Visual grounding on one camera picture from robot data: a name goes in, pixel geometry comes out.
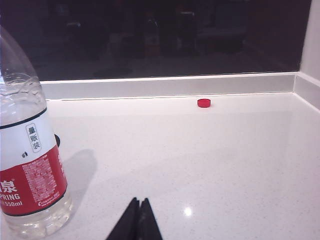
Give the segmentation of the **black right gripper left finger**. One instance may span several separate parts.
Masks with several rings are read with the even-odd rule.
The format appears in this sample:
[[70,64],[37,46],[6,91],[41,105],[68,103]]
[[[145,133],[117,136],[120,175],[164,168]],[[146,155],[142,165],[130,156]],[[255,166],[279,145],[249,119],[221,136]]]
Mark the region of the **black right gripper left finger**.
[[140,201],[134,197],[120,219],[115,224],[112,231],[107,236],[107,240],[135,240],[137,235],[137,222],[140,210]]

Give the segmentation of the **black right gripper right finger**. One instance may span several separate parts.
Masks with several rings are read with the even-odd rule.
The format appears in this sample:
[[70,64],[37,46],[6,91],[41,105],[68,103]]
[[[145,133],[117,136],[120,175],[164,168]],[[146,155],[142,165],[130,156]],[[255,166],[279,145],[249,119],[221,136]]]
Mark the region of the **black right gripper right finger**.
[[136,230],[137,240],[163,240],[150,201],[145,198],[140,206]]

